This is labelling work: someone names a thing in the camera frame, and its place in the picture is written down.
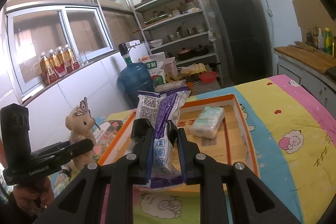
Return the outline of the person's left hand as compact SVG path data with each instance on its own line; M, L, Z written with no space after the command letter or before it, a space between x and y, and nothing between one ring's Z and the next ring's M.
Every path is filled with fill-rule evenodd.
M18 207L29 216L38 215L55 199L48 177L37 180L33 187L15 185L13 195Z

